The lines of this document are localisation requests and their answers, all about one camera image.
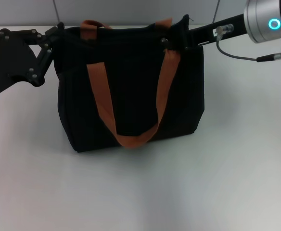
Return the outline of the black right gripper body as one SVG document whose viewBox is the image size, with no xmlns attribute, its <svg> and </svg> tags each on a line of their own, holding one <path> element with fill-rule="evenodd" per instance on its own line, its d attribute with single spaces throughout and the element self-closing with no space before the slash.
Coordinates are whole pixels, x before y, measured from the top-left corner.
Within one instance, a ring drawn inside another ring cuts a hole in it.
<svg viewBox="0 0 281 231">
<path fill-rule="evenodd" d="M 229 24 L 232 24 L 234 29 L 232 32 L 223 35 L 222 39 L 230 39 L 247 33 L 244 24 L 244 16 L 243 14 L 240 14 L 238 16 L 234 16 L 206 26 L 189 30 L 188 32 L 186 32 L 186 48 L 193 48 L 210 43 L 215 43 L 217 40 L 217 36 L 214 35 L 216 28 Z"/>
</svg>

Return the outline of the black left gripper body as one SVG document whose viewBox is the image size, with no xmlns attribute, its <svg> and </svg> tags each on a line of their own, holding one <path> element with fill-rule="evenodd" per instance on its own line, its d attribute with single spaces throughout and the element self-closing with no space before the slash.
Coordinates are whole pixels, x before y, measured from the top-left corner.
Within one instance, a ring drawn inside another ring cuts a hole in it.
<svg viewBox="0 0 281 231">
<path fill-rule="evenodd" d="M 35 29 L 0 30 L 0 93 L 24 81 L 40 87 L 45 81 L 31 81 L 29 68 L 34 63 L 44 43 L 42 34 Z"/>
</svg>

